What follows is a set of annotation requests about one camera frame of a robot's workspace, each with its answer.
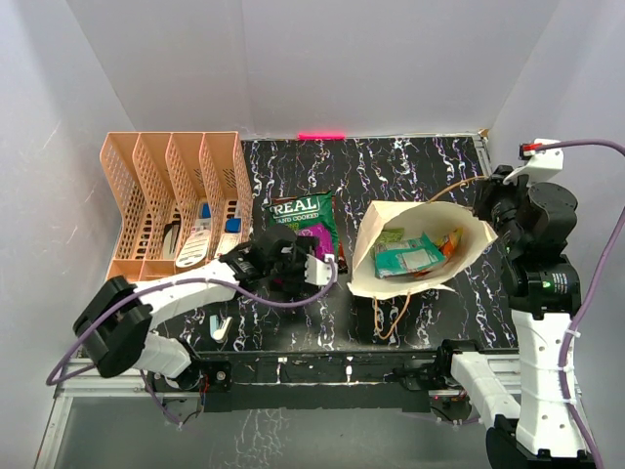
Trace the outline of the purple snack bag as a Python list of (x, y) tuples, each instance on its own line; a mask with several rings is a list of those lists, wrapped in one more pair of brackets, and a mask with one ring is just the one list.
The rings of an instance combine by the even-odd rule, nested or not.
[(317, 239), (317, 246), (314, 249), (314, 256), (317, 259), (323, 260), (326, 255), (335, 254), (335, 246), (332, 235), (322, 223), (317, 223), (301, 228), (297, 231), (297, 234), (301, 236), (314, 237)]

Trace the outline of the green real chips bag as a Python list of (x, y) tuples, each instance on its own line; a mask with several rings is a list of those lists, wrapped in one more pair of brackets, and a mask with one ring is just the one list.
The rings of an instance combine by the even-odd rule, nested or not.
[(334, 218), (333, 193), (319, 192), (273, 203), (267, 208), (270, 224), (282, 224), (295, 233), (306, 226), (322, 223), (331, 233), (338, 255), (339, 237)]

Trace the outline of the red doritos snack bag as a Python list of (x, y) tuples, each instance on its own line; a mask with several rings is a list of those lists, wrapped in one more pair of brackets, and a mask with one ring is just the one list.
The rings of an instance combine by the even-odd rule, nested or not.
[(346, 259), (346, 255), (344, 252), (344, 247), (343, 247), (343, 242), (340, 241), (338, 244), (338, 257), (337, 257), (337, 264), (338, 264), (338, 272), (340, 274), (347, 274), (349, 272), (349, 266), (348, 266), (348, 262)]

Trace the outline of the orange fox's fruits candy bag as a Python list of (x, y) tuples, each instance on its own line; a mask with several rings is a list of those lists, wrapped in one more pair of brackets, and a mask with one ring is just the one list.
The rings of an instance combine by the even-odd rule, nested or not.
[(459, 246), (461, 239), (463, 236), (463, 229), (458, 228), (449, 232), (448, 234), (443, 235), (439, 239), (434, 242), (435, 247), (441, 253), (446, 261), (450, 260), (457, 247)]

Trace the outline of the brown paper bag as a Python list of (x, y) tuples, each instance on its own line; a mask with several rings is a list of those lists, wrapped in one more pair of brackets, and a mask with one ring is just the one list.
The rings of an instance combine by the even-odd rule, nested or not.
[(411, 299), (471, 267), (497, 239), (472, 210), (441, 198), (484, 176), (452, 184), (426, 201), (372, 201), (363, 216), (353, 253), (353, 296), (373, 301), (374, 334), (387, 340)]

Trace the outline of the teal snack bag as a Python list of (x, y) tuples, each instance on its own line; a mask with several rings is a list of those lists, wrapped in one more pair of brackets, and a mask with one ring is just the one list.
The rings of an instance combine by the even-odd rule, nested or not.
[(374, 249), (374, 268), (378, 278), (420, 274), (444, 262), (444, 257), (425, 233), (403, 239), (394, 249), (379, 252)]

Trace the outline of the yellow green snack box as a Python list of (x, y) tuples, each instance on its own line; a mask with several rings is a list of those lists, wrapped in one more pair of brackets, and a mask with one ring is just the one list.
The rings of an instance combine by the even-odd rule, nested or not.
[(394, 249), (395, 245), (402, 241), (404, 229), (388, 229), (382, 230), (378, 235), (374, 249), (376, 252)]

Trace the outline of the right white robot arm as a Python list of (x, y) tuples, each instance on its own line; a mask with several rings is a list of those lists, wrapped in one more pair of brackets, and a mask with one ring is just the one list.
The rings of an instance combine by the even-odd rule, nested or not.
[(501, 384), (474, 341), (446, 340), (436, 377), (462, 386), (486, 429), (493, 468), (596, 468), (599, 458), (573, 398), (572, 322), (580, 279), (563, 251), (577, 224), (577, 199), (549, 182), (531, 182), (510, 166), (479, 183), (474, 214), (506, 249), (502, 283), (518, 337), (521, 396)]

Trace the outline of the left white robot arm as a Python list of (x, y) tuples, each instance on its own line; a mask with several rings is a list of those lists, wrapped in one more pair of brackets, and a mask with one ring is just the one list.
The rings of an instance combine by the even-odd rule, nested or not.
[(334, 257), (319, 246), (316, 236), (274, 225), (200, 268), (136, 283), (112, 277), (76, 320), (74, 333), (102, 378), (138, 369), (192, 389), (203, 374), (197, 354), (180, 339), (156, 334), (156, 328), (200, 307), (252, 298), (260, 282), (291, 293), (328, 285)]

